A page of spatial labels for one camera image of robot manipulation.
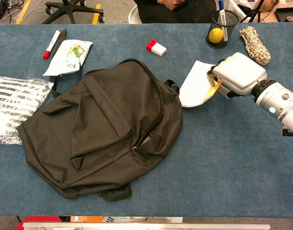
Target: yellow ball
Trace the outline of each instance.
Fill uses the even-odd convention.
[[[218,43],[223,39],[224,33],[220,28],[214,28],[210,31],[208,38],[212,43]]]

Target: plastic bag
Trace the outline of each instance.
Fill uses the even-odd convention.
[[[21,144],[16,128],[36,112],[52,87],[37,78],[0,77],[0,144]]]
[[[249,2],[248,0],[236,0],[235,3],[238,5],[242,5],[242,6],[246,6],[250,9],[254,9],[255,8],[255,4],[256,2],[252,1]]]
[[[63,41],[43,76],[57,76],[79,71],[92,44],[92,42],[80,40]]]

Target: chair wheel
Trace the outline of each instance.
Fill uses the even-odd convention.
[[[79,4],[80,4],[81,6],[87,6],[87,1],[86,1],[86,0],[80,0],[80,1],[79,1]]]
[[[48,15],[52,15],[52,14],[54,13],[54,10],[53,10],[51,7],[46,7],[45,12],[46,12]]]
[[[105,16],[99,15],[99,22],[104,23],[105,22]]]

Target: person's hand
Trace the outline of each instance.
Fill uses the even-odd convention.
[[[178,8],[185,0],[157,0],[157,3],[165,5],[169,10]]]
[[[276,6],[280,0],[265,0],[261,5],[260,11],[261,12],[270,12],[274,6]],[[260,0],[255,3],[255,8],[259,5]]]

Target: backpack strap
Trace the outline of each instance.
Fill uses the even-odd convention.
[[[60,47],[61,43],[66,39],[66,36],[67,36],[67,31],[63,30],[58,37],[57,46],[54,50],[54,54],[52,55],[53,57],[55,53],[58,51],[58,48]],[[52,87],[52,95],[54,98],[57,98],[61,93],[56,91],[56,88],[57,88],[56,76],[50,76],[50,82],[54,84]]]
[[[122,191],[122,193],[116,194],[116,193],[113,193],[113,191]],[[98,192],[98,195],[108,201],[119,201],[119,200],[124,200],[131,197],[132,190],[129,184],[125,184],[121,186],[120,188]]]
[[[166,80],[165,81],[165,85],[168,85],[170,88],[172,88],[172,89],[174,89],[173,87],[172,87],[172,85],[175,85],[175,87],[176,87],[176,89],[174,89],[174,91],[177,93],[177,95],[179,95],[180,94],[180,88],[179,88],[179,86],[174,82],[174,81],[172,81],[172,80]]]

